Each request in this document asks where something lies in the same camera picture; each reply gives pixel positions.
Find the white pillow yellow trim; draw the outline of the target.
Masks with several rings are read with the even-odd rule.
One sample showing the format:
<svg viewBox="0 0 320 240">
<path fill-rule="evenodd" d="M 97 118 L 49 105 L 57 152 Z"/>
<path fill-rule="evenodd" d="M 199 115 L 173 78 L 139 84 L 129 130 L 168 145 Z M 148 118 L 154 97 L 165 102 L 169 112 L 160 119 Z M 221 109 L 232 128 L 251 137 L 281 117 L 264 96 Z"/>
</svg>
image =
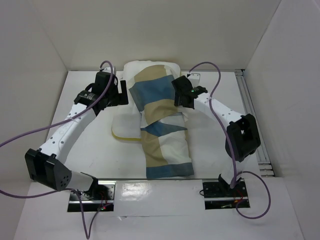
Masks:
<svg viewBox="0 0 320 240">
<path fill-rule="evenodd" d="M 120 140 L 140 141 L 141 131 L 155 136 L 187 135 L 185 116 L 174 105 L 172 81 L 180 77 L 178 64 L 163 61 L 131 61 L 124 65 L 128 104 L 115 113 L 111 132 Z"/>
</svg>

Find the blue tan white pillowcase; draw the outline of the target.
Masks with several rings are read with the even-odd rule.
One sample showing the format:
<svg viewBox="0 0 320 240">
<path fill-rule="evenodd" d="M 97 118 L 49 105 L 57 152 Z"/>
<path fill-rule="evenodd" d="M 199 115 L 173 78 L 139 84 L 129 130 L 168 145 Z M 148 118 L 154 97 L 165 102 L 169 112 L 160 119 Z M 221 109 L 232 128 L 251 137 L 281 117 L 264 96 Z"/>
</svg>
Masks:
<svg viewBox="0 0 320 240">
<path fill-rule="evenodd" d="M 171 67 L 160 64 L 144 68 L 128 81 L 141 116 L 140 138 L 149 180 L 194 174 L 185 118 L 175 106 L 172 82 L 177 77 Z"/>
</svg>

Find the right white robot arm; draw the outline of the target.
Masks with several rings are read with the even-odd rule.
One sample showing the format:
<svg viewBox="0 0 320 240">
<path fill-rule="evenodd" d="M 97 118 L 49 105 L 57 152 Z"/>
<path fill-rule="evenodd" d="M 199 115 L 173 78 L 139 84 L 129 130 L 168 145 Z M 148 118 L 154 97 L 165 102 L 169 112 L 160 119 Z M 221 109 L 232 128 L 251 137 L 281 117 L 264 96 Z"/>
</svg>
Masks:
<svg viewBox="0 0 320 240">
<path fill-rule="evenodd" d="M 230 196 L 240 181 L 246 158 L 254 154 L 261 145 L 255 117 L 236 112 L 215 98 L 205 87 L 193 86 L 186 76 L 172 81 L 175 91 L 174 105 L 197 110 L 217 120 L 225 134 L 225 151 L 231 158 L 218 177 L 218 190 Z"/>
</svg>

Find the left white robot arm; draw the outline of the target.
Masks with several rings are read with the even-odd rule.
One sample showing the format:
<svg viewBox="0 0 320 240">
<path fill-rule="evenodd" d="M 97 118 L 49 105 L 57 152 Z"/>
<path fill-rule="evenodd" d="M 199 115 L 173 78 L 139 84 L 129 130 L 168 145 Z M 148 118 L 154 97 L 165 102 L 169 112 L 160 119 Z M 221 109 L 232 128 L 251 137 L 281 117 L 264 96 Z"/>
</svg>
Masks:
<svg viewBox="0 0 320 240">
<path fill-rule="evenodd" d="M 127 105 L 125 80 L 100 70 L 95 80 L 74 99 L 74 104 L 54 134 L 37 150 L 29 149 L 25 161 L 30 178 L 55 191 L 76 190 L 88 200 L 107 196 L 109 189 L 87 173 L 76 172 L 65 166 L 67 157 L 86 127 L 107 107 Z"/>
</svg>

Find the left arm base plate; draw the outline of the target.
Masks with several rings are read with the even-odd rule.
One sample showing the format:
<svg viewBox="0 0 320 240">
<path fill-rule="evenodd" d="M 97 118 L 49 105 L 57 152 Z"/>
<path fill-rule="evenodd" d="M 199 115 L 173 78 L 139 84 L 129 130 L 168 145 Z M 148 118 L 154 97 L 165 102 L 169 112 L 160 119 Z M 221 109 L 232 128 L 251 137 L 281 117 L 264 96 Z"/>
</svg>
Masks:
<svg viewBox="0 0 320 240">
<path fill-rule="evenodd" d="M 76 193 L 71 192 L 69 195 L 67 207 L 69 213 L 79 213 L 81 208 L 84 212 L 92 213 L 98 209 L 102 212 L 114 210 L 115 180 L 88 177 L 72 181 L 67 187 L 76 190 Z"/>
</svg>

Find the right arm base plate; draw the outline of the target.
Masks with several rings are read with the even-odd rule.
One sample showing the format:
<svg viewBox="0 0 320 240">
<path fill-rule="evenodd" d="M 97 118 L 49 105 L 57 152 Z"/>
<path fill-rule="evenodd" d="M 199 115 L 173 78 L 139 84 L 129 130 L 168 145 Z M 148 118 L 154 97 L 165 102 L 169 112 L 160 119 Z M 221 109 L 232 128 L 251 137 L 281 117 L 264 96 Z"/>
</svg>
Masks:
<svg viewBox="0 0 320 240">
<path fill-rule="evenodd" d="M 204 198 L 205 210 L 235 209 L 237 204 L 239 208 L 250 208 L 244 180 L 233 189 L 225 189 L 217 179 L 203 181 L 199 194 Z"/>
</svg>

